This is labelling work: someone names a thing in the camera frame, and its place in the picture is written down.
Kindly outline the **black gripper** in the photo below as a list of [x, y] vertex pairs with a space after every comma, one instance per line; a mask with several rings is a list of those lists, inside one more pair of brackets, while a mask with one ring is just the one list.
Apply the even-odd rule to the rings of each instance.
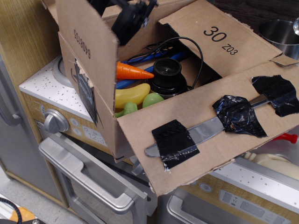
[[149, 15], [158, 5], [156, 0], [150, 0], [149, 3], [140, 0], [135, 4], [130, 4], [127, 0], [90, 0], [88, 2], [101, 16], [107, 7], [117, 5], [121, 8], [112, 26], [112, 31], [121, 46], [126, 45], [141, 27], [147, 26]]

